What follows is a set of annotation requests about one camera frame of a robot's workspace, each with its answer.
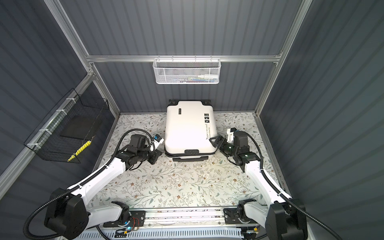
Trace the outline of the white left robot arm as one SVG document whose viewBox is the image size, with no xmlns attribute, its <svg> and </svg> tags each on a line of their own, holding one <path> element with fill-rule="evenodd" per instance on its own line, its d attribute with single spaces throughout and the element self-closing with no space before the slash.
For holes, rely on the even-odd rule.
<svg viewBox="0 0 384 240">
<path fill-rule="evenodd" d="M 126 171 L 136 170 L 143 162 L 155 164 L 162 155 L 158 149 L 164 139 L 156 134 L 152 136 L 143 129 L 131 129 L 123 134 L 131 134 L 128 145 L 122 147 L 120 139 L 111 158 L 95 172 L 67 189 L 56 189 L 50 199 L 27 217 L 23 234 L 30 240 L 48 240 L 65 237 L 73 240 L 84 230 L 100 229 L 106 222 L 117 222 L 120 228 L 139 226 L 139 221 L 132 217 L 128 205 L 113 201 L 109 205 L 87 208 L 92 198 L 110 181 Z M 44 225 L 54 231 L 52 235 L 38 236 L 30 231 L 30 224 L 42 210 L 46 210 Z"/>
</svg>

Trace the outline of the white black suitcase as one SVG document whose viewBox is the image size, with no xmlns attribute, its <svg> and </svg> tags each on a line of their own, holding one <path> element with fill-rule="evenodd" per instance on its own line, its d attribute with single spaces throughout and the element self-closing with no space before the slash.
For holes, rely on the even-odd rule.
<svg viewBox="0 0 384 240">
<path fill-rule="evenodd" d="M 210 100 L 169 100 L 166 115 L 165 155 L 173 162 L 201 162 L 217 148 L 210 142 L 218 135 Z"/>
</svg>

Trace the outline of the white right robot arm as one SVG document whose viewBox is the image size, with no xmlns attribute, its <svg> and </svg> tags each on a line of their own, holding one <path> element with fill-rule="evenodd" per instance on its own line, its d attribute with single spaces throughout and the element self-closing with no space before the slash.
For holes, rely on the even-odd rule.
<svg viewBox="0 0 384 240">
<path fill-rule="evenodd" d="M 239 220 L 244 223 L 255 221 L 271 240 L 306 240 L 309 236 L 307 220 L 310 219 L 340 240 L 340 235 L 309 214 L 300 200 L 293 199 L 274 181 L 264 168 L 262 152 L 250 150 L 248 140 L 252 139 L 250 134 L 235 128 L 230 129 L 228 139 L 220 135 L 210 138 L 213 147 L 228 159 L 232 158 L 231 162 L 250 177 L 266 201 L 266 206 L 253 200 L 240 201 Z"/>
</svg>

